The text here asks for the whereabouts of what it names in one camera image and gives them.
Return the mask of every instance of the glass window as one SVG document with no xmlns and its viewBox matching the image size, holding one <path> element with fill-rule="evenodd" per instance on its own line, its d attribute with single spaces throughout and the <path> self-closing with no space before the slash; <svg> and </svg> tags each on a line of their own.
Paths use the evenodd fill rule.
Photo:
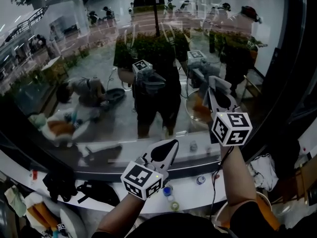
<svg viewBox="0 0 317 238">
<path fill-rule="evenodd" d="M 176 138 L 173 168 L 219 160 L 210 76 L 253 127 L 286 0 L 0 0 L 0 92 L 77 170 L 125 167 Z"/>
</svg>

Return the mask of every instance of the railing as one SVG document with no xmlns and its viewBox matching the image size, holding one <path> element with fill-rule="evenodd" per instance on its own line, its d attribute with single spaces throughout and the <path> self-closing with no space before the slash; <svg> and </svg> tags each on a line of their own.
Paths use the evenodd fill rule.
<svg viewBox="0 0 317 238">
<path fill-rule="evenodd" d="M 18 36 L 20 33 L 30 29 L 32 25 L 39 22 L 42 17 L 44 16 L 44 13 L 48 7 L 43 7 L 39 9 L 37 12 L 35 12 L 28 20 L 25 20 L 17 25 L 16 29 L 13 30 L 13 32 L 10 34 L 10 39 L 12 40 L 16 36 Z"/>
</svg>

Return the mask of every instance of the white counter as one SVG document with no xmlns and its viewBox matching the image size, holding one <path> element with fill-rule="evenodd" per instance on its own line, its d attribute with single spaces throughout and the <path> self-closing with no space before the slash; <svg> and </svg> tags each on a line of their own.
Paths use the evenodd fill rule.
<svg viewBox="0 0 317 238">
<path fill-rule="evenodd" d="M 32 172 L 18 165 L 2 151 L 0 151 L 0 159 L 0 171 L 5 175 L 42 195 L 50 195 L 42 181 L 46 175 L 45 173 L 38 172 L 37 180 L 32 181 Z M 219 172 L 219 175 L 220 177 L 215 183 L 215 203 L 226 199 L 222 171 Z M 211 174 L 204 174 L 204 176 L 206 177 L 206 182 L 202 185 L 198 185 L 196 183 L 197 177 L 174 179 L 169 182 L 173 186 L 173 195 L 175 200 L 179 203 L 180 211 L 201 207 L 212 203 L 213 187 L 211 182 Z M 77 180 L 75 185 L 77 187 L 83 183 L 83 180 Z M 122 200 L 127 194 L 124 186 L 121 183 L 112 183 L 110 185 L 114 188 L 120 200 Z M 67 203 L 106 212 L 113 208 L 108 204 L 95 201 L 91 198 L 88 198 L 79 204 L 77 200 L 81 199 L 83 196 L 84 194 L 82 192 L 78 192 L 78 194 L 73 196 Z M 170 211 L 171 209 L 169 207 L 169 202 L 160 190 L 147 200 L 141 213 L 162 213 Z"/>
</svg>

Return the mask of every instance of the black bag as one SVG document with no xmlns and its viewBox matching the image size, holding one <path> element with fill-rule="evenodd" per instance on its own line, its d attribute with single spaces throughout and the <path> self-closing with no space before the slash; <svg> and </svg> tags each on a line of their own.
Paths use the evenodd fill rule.
<svg viewBox="0 0 317 238">
<path fill-rule="evenodd" d="M 120 200 L 113 190 L 105 181 L 89 180 L 83 185 L 77 187 L 78 191 L 81 191 L 85 196 L 78 200 L 78 203 L 83 202 L 88 197 L 106 203 L 112 206 L 117 206 Z"/>
<path fill-rule="evenodd" d="M 60 176 L 59 174 L 48 173 L 43 183 L 48 188 L 53 202 L 57 202 L 58 195 L 64 202 L 68 202 L 71 196 L 77 195 L 75 179 L 72 176 Z"/>
</svg>

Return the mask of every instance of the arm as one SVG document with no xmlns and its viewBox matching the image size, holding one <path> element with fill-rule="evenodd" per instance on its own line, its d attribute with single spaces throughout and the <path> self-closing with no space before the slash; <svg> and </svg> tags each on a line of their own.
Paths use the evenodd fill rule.
<svg viewBox="0 0 317 238">
<path fill-rule="evenodd" d="M 229 147 L 221 146 L 221 158 L 228 149 Z M 231 215 L 243 204 L 250 201 L 256 202 L 256 188 L 239 147 L 235 146 L 224 161 L 223 176 Z"/>
<path fill-rule="evenodd" d="M 90 85 L 93 89 L 96 89 L 98 98 L 105 99 L 106 92 L 99 78 L 90 79 Z"/>
<path fill-rule="evenodd" d="M 138 218 L 145 201 L 128 194 L 101 220 L 97 232 L 107 232 L 115 237 L 125 237 Z"/>
<path fill-rule="evenodd" d="M 134 83 L 134 73 L 130 72 L 127 69 L 118 68 L 118 76 L 120 80 L 125 83 L 131 84 L 131 85 Z"/>
<path fill-rule="evenodd" d="M 180 64 L 182 65 L 185 75 L 187 75 L 187 61 L 181 61 Z"/>
</svg>

